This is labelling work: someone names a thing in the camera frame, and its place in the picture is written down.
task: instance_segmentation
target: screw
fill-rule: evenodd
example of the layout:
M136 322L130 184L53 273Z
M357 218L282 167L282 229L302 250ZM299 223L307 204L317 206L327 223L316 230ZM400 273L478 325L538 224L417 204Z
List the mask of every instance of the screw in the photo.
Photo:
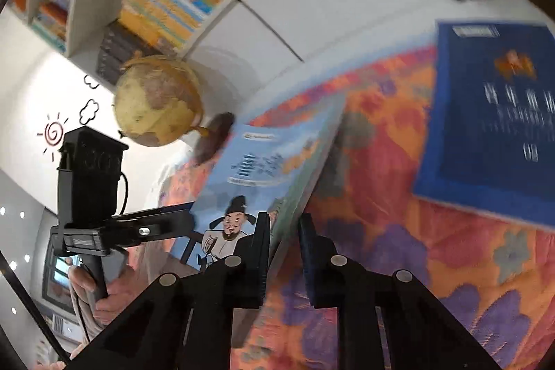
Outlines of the screw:
M241 265L241 258L239 256L227 256L225 258L225 264L228 267L237 267L238 265Z
M412 281L412 273L408 270L399 270L397 275L395 275L397 279L401 282L410 282Z
M169 287L169 286L173 286L173 284L176 283L176 275L172 275L171 273L166 273L162 276L160 276L160 279L158 280L160 282L161 286L164 287Z
M342 267L347 264L347 258L341 254L336 254L335 256L331 256L330 262L336 267Z

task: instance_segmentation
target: person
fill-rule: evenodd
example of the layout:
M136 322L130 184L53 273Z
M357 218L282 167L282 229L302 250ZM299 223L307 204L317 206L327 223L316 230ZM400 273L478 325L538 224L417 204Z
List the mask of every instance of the person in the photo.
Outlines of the person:
M246 214L245 209L246 198L243 195L235 196L225 210L225 215L211 222L210 229L204 232L200 246L214 261L233 254L237 241L246 236L241 230L245 221L252 225L256 222L256 218ZM213 230L219 223L223 224L223 229Z

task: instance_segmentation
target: colorful blanket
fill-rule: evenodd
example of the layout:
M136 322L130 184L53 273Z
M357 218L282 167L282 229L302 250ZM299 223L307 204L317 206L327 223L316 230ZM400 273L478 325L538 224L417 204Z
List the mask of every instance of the colorful blanket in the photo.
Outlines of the colorful blanket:
M345 119L306 208L341 254L390 275L413 272L503 368L532 370L555 338L555 234L414 198L426 140L435 48L364 64L256 118L256 126L301 120L310 106L348 93ZM194 199L214 161L185 163L162 204ZM292 246L232 369L336 368L333 309L306 297Z

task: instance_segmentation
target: blue book cover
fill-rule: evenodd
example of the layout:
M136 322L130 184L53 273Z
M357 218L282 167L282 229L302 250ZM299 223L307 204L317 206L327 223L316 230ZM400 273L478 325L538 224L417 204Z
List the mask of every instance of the blue book cover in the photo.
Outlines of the blue book cover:
M195 233L176 239L170 253L202 270L234 253L254 233L259 212L270 216L270 267L279 265L278 245L290 236L329 153L344 97L313 117L288 127L234 127L220 159L194 202Z
M555 227L555 39L543 25L439 24L414 194Z

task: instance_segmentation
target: cable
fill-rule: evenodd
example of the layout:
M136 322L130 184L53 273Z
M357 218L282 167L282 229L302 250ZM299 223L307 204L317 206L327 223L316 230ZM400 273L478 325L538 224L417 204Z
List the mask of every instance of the cable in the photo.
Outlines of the cable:
M121 207L121 212L119 212L120 215L123 215L123 212L126 210L127 195L129 195L129 181L123 171L121 172L121 175L123 176L123 181L126 183L126 197L123 198L123 206Z
M91 338L89 337L89 332L87 331L87 325L85 325L85 319L83 318L83 311L81 310L81 303L79 301L79 295L77 295L77 310L79 311L79 319L81 320L81 324L83 325L83 330L85 332L85 337L87 338L88 345L91 343Z
M62 348L54 333L46 324L46 321L43 319L41 312L39 312L32 298L29 296L29 294L21 284L21 281L10 268L8 261L2 254L2 251L0 251L0 270L4 274L4 277L8 281L8 284L12 287L12 290L16 293L21 303L25 306L25 309L27 309L27 312L29 312L31 317L33 317L34 322L42 331L42 333L46 337L46 340L48 340L50 345L52 345L54 351L56 351L63 362L69 364L70 360L68 353Z

